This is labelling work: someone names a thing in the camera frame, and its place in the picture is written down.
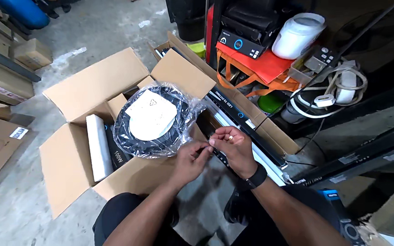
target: white plug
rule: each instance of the white plug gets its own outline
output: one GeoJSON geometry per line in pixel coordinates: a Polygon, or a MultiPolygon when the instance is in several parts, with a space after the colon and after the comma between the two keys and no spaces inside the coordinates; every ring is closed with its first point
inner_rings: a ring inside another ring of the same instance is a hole
{"type": "Polygon", "coordinates": [[[314,99],[314,103],[320,108],[329,107],[335,103],[335,98],[332,94],[321,95],[314,99]]]}
{"type": "MultiPolygon", "coordinates": [[[[357,87],[357,75],[351,71],[344,71],[340,76],[341,85],[345,87],[357,87]]],[[[352,102],[355,95],[355,91],[344,90],[337,88],[337,103],[348,104],[352,102]]]]}

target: forearm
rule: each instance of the forearm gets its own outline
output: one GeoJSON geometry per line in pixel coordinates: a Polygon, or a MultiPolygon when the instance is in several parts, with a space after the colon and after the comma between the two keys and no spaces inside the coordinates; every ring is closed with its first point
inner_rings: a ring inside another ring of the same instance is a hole
{"type": "Polygon", "coordinates": [[[290,246],[349,245],[325,219],[270,178],[252,192],[290,246]]]}
{"type": "Polygon", "coordinates": [[[105,246],[153,245],[174,198],[182,187],[171,181],[161,184],[113,230],[105,246]]]}

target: green object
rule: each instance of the green object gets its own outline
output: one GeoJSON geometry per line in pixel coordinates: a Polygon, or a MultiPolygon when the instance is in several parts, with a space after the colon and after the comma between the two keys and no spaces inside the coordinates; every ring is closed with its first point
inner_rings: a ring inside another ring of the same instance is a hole
{"type": "Polygon", "coordinates": [[[200,58],[205,57],[206,49],[205,44],[203,42],[196,43],[196,44],[187,44],[187,46],[194,51],[200,58]]]}
{"type": "Polygon", "coordinates": [[[258,99],[258,107],[267,113],[273,113],[277,108],[279,108],[284,101],[280,98],[276,97],[272,93],[269,93],[265,96],[260,96],[258,99]]]}

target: black round light fixture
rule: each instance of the black round light fixture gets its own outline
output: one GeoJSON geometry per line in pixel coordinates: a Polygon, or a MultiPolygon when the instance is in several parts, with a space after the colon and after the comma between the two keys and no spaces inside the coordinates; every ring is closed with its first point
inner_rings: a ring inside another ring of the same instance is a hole
{"type": "Polygon", "coordinates": [[[112,129],[115,142],[123,151],[138,157],[156,158],[175,155],[181,144],[180,138],[188,127],[188,117],[190,110],[192,110],[185,101],[188,102],[186,96],[174,86],[154,86],[139,90],[127,101],[115,121],[112,129]],[[146,90],[160,95],[177,109],[177,114],[170,129],[159,138],[150,141],[137,139],[132,134],[130,130],[131,117],[125,112],[146,90]]]}

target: clear plastic bag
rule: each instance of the clear plastic bag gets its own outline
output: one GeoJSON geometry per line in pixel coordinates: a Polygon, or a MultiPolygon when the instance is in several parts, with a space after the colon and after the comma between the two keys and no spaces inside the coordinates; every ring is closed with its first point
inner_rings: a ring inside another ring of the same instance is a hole
{"type": "Polygon", "coordinates": [[[112,129],[113,139],[124,152],[137,157],[174,156],[182,144],[192,140],[189,129],[205,109],[200,99],[178,86],[155,82],[141,88],[123,106],[112,129]]]}

